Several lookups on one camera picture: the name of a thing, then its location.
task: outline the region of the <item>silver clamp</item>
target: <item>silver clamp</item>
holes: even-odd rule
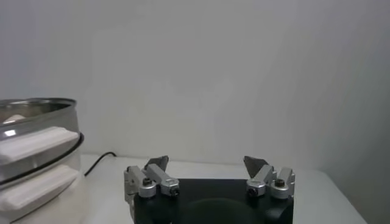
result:
[[[154,180],[161,187],[161,193],[170,197],[177,197],[180,194],[179,180],[170,177],[164,170],[156,164],[150,164],[146,167],[146,175]]]
[[[295,174],[290,168],[283,168],[278,178],[271,184],[271,196],[277,199],[294,197]]]
[[[142,173],[138,166],[129,166],[124,171],[125,198],[137,194],[143,198],[151,198],[156,194],[156,183]]]
[[[250,197],[259,197],[266,193],[266,187],[276,179],[276,171],[270,165],[264,165],[251,179],[246,181],[246,191]]]

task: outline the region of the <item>metal container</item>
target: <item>metal container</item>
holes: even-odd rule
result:
[[[0,100],[0,141],[16,138],[50,127],[63,127],[79,132],[76,101],[62,98],[33,98],[25,100]],[[14,115],[24,119],[8,121]],[[43,167],[64,155],[77,139],[58,145],[40,154],[21,159],[15,163],[0,165],[0,187],[30,175],[30,170]]]

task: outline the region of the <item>white table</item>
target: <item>white table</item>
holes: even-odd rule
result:
[[[97,158],[96,155],[83,155],[83,170],[87,170]],[[96,166],[87,177],[90,210],[85,224],[133,223],[129,206],[124,201],[123,170],[127,166],[142,167],[146,161],[107,156]],[[248,178],[244,164],[234,166],[170,161],[167,172],[176,178]],[[295,173],[294,223],[366,224],[326,174],[317,170],[295,170]]]

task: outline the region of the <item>black screw head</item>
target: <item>black screw head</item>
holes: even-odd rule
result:
[[[172,197],[178,197],[180,195],[180,189],[179,188],[172,188],[169,193],[171,193]]]
[[[284,187],[285,186],[285,181],[282,179],[276,179],[275,180],[275,187]]]
[[[147,186],[147,185],[151,185],[152,184],[152,180],[150,178],[144,178],[142,180],[142,185],[143,186]]]
[[[250,197],[257,197],[257,189],[249,188],[247,193]]]

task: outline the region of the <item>black o-ring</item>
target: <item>black o-ring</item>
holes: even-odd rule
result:
[[[50,161],[47,162],[47,163],[42,164],[42,165],[40,165],[40,166],[38,166],[38,167],[36,167],[36,168],[34,168],[34,169],[31,169],[31,170],[29,170],[29,171],[27,171],[27,172],[24,172],[24,173],[21,173],[21,174],[18,174],[18,175],[16,175],[16,176],[14,176],[14,177],[8,178],[8,179],[3,180],[3,181],[0,181],[0,186],[2,186],[2,185],[4,185],[4,184],[11,183],[11,182],[13,182],[13,181],[15,181],[15,180],[17,180],[17,179],[26,177],[26,176],[28,176],[28,175],[30,175],[30,174],[35,173],[36,171],[39,171],[39,170],[44,169],[44,168],[46,168],[46,167],[48,167],[48,166],[50,166],[50,165],[53,165],[54,163],[60,161],[61,159],[67,157],[67,156],[70,155],[72,152],[74,152],[77,148],[79,148],[79,146],[80,146],[83,142],[84,142],[84,135],[83,135],[83,133],[80,133],[79,140],[76,142],[76,144],[75,144],[73,147],[71,147],[68,151],[66,151],[64,154],[60,155],[59,157],[57,157],[57,158],[55,158],[55,159],[53,159],[53,160],[50,160]]]

